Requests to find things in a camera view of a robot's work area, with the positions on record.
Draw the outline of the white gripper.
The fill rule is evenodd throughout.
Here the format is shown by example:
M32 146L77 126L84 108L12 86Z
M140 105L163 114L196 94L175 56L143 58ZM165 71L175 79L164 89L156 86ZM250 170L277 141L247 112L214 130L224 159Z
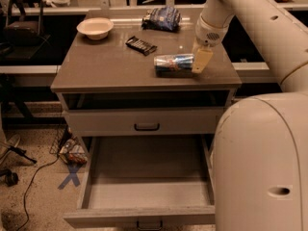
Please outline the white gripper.
M193 73L199 74L204 70L213 57L211 48L221 44L224 36L224 28L211 25L202 15L199 16L195 25L195 40L192 46L194 54Z

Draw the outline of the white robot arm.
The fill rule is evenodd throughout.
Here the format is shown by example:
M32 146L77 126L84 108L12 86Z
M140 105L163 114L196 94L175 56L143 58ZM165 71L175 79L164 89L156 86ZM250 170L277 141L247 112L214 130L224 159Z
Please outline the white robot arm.
M237 17L281 91L242 99L213 141L216 231L308 231L308 32L274 0L207 0L196 37Z

